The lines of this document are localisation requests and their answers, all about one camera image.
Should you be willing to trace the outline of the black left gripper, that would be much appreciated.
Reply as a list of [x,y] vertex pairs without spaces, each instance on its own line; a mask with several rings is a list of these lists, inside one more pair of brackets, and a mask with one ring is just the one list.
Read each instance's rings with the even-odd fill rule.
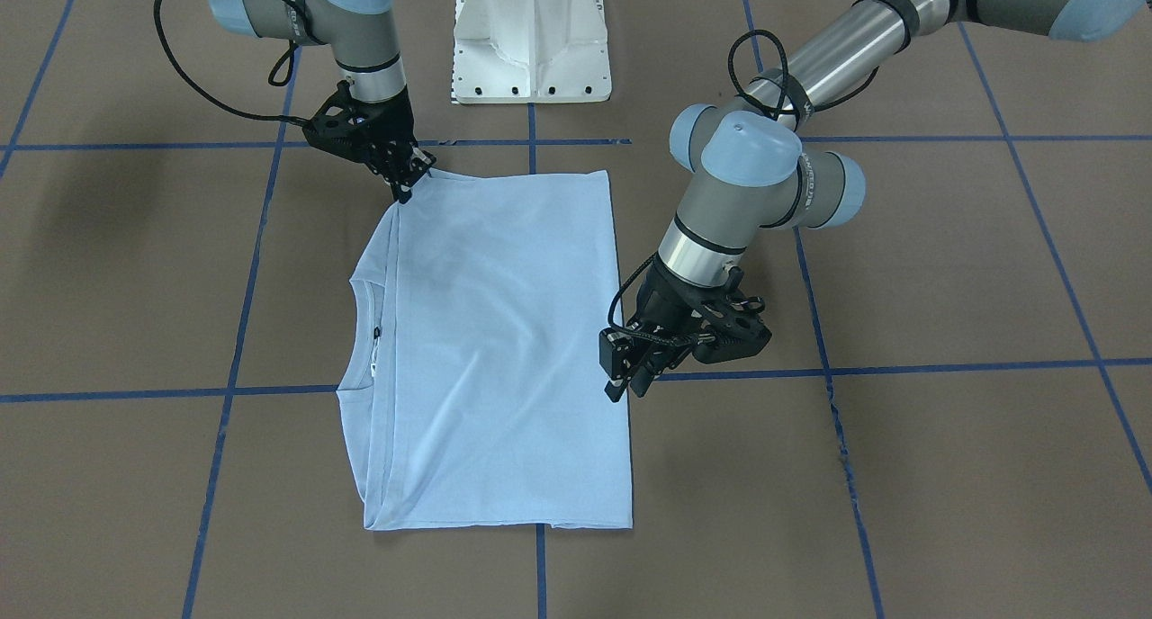
[[[636,295],[636,310],[626,323],[617,320],[617,304],[626,290],[644,278]],[[700,316],[694,312],[696,284],[674,274],[661,259],[646,259],[617,287],[600,331],[600,365],[607,373],[605,394],[617,403],[628,393],[642,398],[664,370],[679,367],[699,344]]]

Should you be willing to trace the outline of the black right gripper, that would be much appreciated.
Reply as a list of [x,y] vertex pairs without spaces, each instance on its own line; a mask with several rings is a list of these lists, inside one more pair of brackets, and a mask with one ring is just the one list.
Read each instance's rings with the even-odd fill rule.
[[396,193],[397,204],[407,204],[414,197],[415,184],[435,166],[435,156],[416,139],[410,98],[392,97],[367,106],[369,167]]

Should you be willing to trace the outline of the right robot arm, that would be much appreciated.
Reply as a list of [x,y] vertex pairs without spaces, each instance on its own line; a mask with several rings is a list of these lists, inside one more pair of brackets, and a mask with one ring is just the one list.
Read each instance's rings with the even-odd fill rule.
[[225,30],[295,46],[328,46],[340,82],[301,134],[312,148],[366,166],[392,199],[411,190],[435,157],[414,134],[414,111],[392,0],[207,0]]

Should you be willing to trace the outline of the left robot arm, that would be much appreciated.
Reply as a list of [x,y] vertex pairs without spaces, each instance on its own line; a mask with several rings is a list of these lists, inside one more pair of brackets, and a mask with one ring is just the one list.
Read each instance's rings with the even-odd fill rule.
[[801,50],[742,82],[733,100],[692,105],[670,127],[670,154],[691,175],[658,249],[634,271],[636,309],[607,314],[599,335],[606,395],[644,395],[685,358],[713,364],[770,344],[764,301],[741,290],[740,263],[761,229],[828,229],[861,212],[861,165],[808,153],[799,131],[869,85],[879,67],[953,22],[1040,33],[1111,37],[1149,0],[857,0]]

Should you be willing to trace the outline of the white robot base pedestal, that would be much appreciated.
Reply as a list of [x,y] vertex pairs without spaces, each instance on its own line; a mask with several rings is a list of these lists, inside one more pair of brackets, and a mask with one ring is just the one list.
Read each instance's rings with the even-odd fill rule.
[[454,103],[611,98],[605,0],[455,0],[454,8]]

